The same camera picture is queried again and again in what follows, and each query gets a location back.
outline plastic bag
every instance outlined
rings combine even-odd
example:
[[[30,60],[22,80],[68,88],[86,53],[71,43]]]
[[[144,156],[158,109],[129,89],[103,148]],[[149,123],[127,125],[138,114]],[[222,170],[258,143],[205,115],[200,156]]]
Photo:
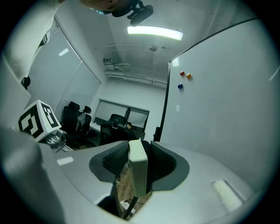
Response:
[[[81,126],[84,126],[84,124],[86,123],[86,113],[81,113],[78,116],[78,121],[80,122]]]

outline power strip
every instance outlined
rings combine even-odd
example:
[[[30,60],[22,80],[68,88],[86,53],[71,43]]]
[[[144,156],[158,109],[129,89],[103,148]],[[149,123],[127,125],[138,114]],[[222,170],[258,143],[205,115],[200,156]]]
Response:
[[[130,206],[130,204],[127,203],[127,202],[125,202],[125,201],[121,201],[120,204],[121,204],[121,206],[122,206],[125,210],[127,210],[128,207]],[[133,215],[135,215],[136,211],[135,211],[134,208],[131,210],[131,213],[132,213]]]

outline white sleeve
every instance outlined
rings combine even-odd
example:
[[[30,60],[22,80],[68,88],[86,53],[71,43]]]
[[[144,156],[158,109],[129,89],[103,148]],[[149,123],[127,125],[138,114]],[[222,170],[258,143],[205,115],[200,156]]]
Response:
[[[37,48],[51,28],[59,6],[58,0],[37,1],[12,31],[2,57],[19,81],[29,73]]]

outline floor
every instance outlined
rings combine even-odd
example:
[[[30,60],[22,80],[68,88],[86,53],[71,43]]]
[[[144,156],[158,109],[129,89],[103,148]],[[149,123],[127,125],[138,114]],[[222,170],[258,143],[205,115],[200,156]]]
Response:
[[[128,164],[126,164],[121,172],[121,180],[117,181],[117,192],[118,192],[118,200],[123,201],[123,200],[129,200],[127,201],[128,203],[131,203],[132,198],[134,197],[133,189],[132,189],[132,184],[130,181],[130,169],[128,167]],[[136,205],[134,206],[134,209],[139,211],[143,205],[149,200],[151,196],[151,192],[148,193],[146,196],[141,197],[137,200]],[[125,210],[120,206],[122,216],[125,213]]]

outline white table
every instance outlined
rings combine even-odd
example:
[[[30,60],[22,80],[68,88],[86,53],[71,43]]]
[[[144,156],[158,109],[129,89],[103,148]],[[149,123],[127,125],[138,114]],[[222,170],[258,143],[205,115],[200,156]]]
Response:
[[[94,131],[97,131],[97,132],[100,132],[100,129],[101,129],[101,126],[100,126],[100,125],[98,125],[98,124],[96,124],[96,123],[93,123],[93,122],[91,122],[91,123],[89,124],[89,127],[90,127],[91,129],[93,129]]]

